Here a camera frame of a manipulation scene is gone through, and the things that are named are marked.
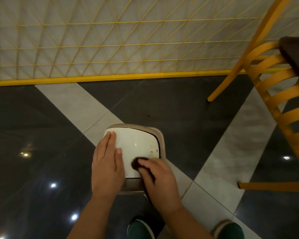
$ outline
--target sneaker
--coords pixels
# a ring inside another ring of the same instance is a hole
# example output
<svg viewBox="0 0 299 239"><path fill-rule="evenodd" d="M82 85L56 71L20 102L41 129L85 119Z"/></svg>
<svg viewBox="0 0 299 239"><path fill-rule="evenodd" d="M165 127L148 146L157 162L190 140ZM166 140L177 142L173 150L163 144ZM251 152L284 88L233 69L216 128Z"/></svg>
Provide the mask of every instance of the sneaker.
<svg viewBox="0 0 299 239"><path fill-rule="evenodd" d="M140 219L135 219L128 225L127 239L155 239L155 237L148 224Z"/></svg>
<svg viewBox="0 0 299 239"><path fill-rule="evenodd" d="M241 227L230 220L219 222L212 230L211 235L215 239L245 239Z"/></svg>

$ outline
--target finger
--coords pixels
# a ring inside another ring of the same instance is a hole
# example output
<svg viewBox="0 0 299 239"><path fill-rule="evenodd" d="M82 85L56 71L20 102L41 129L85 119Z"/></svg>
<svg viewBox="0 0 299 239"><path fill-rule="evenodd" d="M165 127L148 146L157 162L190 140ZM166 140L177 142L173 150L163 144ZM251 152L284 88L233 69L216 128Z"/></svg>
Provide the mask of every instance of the finger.
<svg viewBox="0 0 299 239"><path fill-rule="evenodd" d="M105 157L109 159L114 159L115 154L115 142L116 142L116 133L112 132L111 137L107 143L106 151L105 151Z"/></svg>
<svg viewBox="0 0 299 239"><path fill-rule="evenodd" d="M150 174L148 173L148 171L144 168L139 168L138 170L143 178L145 187L147 189L148 192L153 191L154 189L154 182L152 180L152 177L150 176Z"/></svg>
<svg viewBox="0 0 299 239"><path fill-rule="evenodd" d="M98 151L98 159L102 159L105 155L107 143L110 139L111 133L107 132L105 136L100 140L100 146Z"/></svg>
<svg viewBox="0 0 299 239"><path fill-rule="evenodd" d="M122 149L118 148L115 151L115 166L116 166L116 171L124 171L124 164L123 164L123 154L122 154Z"/></svg>
<svg viewBox="0 0 299 239"><path fill-rule="evenodd" d="M155 161L156 163L158 163L163 169L171 170L171 167L168 165L168 163L166 161L163 161L159 158L152 158L152 160Z"/></svg>
<svg viewBox="0 0 299 239"><path fill-rule="evenodd" d="M150 169L152 174L155 177L163 172L163 169L161 168L161 166L158 163L156 163L155 161L152 161L152 159L149 159L149 160L139 159L138 163L140 165L143 165L146 168Z"/></svg>
<svg viewBox="0 0 299 239"><path fill-rule="evenodd" d="M93 153L93 160L92 163L98 160L98 151L99 151L99 147L100 147L100 142L97 144L97 146L95 147L94 153Z"/></svg>

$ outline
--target yellow fence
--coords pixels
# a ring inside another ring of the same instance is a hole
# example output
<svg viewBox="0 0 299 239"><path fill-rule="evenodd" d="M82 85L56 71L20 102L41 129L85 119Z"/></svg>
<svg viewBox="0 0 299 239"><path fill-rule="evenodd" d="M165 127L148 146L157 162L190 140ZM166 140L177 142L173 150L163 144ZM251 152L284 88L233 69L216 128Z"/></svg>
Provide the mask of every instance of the yellow fence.
<svg viewBox="0 0 299 239"><path fill-rule="evenodd" d="M228 74L274 0L0 0L0 85ZM299 0L266 41L299 36Z"/></svg>

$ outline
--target glossy floor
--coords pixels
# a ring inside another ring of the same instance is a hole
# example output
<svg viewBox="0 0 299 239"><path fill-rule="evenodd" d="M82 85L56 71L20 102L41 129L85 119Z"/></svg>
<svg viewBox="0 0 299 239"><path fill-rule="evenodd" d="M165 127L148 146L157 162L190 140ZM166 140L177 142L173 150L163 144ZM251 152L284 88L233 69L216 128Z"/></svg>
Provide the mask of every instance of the glossy floor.
<svg viewBox="0 0 299 239"><path fill-rule="evenodd" d="M208 229L228 218L248 239L299 238L299 193L236 186L299 181L299 163L246 76L206 102L223 79L0 87L0 237L66 238L91 197L95 145L108 126L132 123L163 132L182 202ZM142 195L116 198L106 237L126 238L135 216L167 238Z"/></svg>

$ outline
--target green shoe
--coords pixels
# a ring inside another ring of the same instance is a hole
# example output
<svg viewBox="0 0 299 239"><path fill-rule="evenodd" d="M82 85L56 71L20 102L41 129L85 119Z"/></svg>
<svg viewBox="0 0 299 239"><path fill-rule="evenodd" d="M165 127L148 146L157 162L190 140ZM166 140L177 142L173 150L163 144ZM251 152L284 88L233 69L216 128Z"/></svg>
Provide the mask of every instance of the green shoe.
<svg viewBox="0 0 299 239"><path fill-rule="evenodd" d="M135 219L128 225L128 239L155 239L152 229L144 221Z"/></svg>
<svg viewBox="0 0 299 239"><path fill-rule="evenodd" d="M212 230L211 235L215 239L245 239L241 227L230 220L219 222Z"/></svg>

